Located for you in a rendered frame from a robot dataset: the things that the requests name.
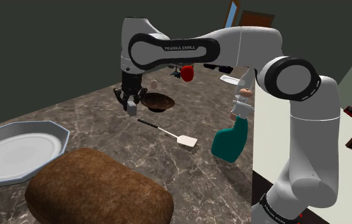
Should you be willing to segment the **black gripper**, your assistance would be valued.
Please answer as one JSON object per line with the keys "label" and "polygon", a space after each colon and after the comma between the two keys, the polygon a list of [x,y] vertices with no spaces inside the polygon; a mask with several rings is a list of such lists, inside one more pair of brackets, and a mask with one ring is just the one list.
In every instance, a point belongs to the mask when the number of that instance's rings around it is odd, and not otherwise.
{"label": "black gripper", "polygon": [[[130,74],[125,71],[122,72],[122,86],[121,88],[114,88],[116,99],[123,106],[124,111],[129,116],[137,115],[137,105],[144,98],[148,89],[141,86],[142,74]],[[129,97],[133,95],[134,105],[132,106],[132,113],[128,108]]]}

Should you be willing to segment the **dark brown bowl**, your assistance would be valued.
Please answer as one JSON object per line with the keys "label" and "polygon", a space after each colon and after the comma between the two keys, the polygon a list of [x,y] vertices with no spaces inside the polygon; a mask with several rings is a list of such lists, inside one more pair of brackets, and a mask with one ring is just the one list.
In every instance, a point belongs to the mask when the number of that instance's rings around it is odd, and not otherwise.
{"label": "dark brown bowl", "polygon": [[141,99],[141,103],[150,111],[156,113],[164,112],[175,105],[175,101],[172,98],[156,92],[146,93]]}

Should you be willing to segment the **dark blue long tool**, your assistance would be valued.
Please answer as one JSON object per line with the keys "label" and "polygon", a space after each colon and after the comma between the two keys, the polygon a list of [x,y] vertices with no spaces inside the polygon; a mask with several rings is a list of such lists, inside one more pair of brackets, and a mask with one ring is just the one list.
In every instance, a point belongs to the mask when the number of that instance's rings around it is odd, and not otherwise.
{"label": "dark blue long tool", "polygon": [[212,70],[218,68],[219,72],[226,73],[226,74],[230,74],[234,69],[233,67],[230,67],[230,66],[218,66],[213,64],[203,64],[203,66],[205,68],[212,69]]}

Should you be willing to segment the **brown bread loaf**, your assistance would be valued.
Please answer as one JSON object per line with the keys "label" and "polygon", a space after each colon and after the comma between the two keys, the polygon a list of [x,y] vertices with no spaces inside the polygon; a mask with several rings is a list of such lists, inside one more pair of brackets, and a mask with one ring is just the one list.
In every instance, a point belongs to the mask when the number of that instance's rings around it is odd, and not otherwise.
{"label": "brown bread loaf", "polygon": [[174,211],[164,187],[90,148],[40,170],[25,201],[41,224],[170,224]]}

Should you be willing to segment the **white oval dish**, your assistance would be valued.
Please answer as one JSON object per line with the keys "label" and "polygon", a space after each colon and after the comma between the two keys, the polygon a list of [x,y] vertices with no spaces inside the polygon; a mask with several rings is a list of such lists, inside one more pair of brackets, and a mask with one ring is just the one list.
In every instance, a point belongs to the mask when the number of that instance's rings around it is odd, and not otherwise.
{"label": "white oval dish", "polygon": [[226,74],[223,74],[220,79],[226,83],[230,83],[232,85],[238,85],[239,79],[235,77],[228,76]]}

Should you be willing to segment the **teal spray bottle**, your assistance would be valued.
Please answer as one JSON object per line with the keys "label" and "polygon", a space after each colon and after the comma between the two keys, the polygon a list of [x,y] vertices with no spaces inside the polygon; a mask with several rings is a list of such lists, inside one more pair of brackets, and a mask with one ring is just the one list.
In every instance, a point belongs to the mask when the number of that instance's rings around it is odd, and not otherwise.
{"label": "teal spray bottle", "polygon": [[254,112],[254,107],[248,104],[248,99],[253,95],[251,91],[256,69],[248,69],[236,85],[234,106],[229,114],[234,121],[231,129],[218,131],[213,139],[211,152],[214,156],[233,163],[244,149],[248,136],[247,116]]}

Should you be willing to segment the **blue framed window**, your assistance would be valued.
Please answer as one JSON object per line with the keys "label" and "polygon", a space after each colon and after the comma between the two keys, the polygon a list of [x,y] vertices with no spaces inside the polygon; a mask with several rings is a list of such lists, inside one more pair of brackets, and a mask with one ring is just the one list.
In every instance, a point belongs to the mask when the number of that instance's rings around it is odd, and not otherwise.
{"label": "blue framed window", "polygon": [[232,27],[236,23],[236,18],[241,7],[240,0],[230,0],[224,28]]}

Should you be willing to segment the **white octagonal plate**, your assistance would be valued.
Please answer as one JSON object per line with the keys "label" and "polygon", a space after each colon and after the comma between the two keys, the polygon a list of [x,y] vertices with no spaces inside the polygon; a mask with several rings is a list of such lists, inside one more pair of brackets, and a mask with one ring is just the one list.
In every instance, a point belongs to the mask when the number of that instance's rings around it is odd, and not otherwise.
{"label": "white octagonal plate", "polygon": [[34,177],[65,152],[70,131],[52,121],[12,122],[0,126],[0,186]]}

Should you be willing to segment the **brown door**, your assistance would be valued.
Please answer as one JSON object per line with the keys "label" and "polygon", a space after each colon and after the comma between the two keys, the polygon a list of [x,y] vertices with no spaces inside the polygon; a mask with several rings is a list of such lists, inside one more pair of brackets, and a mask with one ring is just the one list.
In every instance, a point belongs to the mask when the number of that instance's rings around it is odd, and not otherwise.
{"label": "brown door", "polygon": [[275,15],[244,10],[239,21],[239,26],[272,27]]}

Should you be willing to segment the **black-handled white spatula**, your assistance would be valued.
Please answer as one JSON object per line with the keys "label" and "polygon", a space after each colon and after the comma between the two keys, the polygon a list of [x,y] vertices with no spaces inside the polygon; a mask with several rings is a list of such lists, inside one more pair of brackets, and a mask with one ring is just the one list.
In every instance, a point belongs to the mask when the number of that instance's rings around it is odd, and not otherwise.
{"label": "black-handled white spatula", "polygon": [[139,121],[141,123],[144,123],[146,125],[149,125],[149,126],[151,126],[153,128],[156,128],[158,130],[161,130],[162,132],[165,132],[166,134],[168,134],[168,135],[172,136],[173,138],[175,138],[177,143],[179,143],[179,144],[182,144],[182,145],[185,145],[185,146],[189,146],[189,147],[194,147],[196,142],[197,142],[196,138],[185,136],[185,135],[177,136],[177,135],[175,135],[173,133],[170,133],[170,132],[160,128],[158,125],[152,124],[150,122],[146,122],[146,121],[144,121],[142,119],[138,118],[137,121]]}

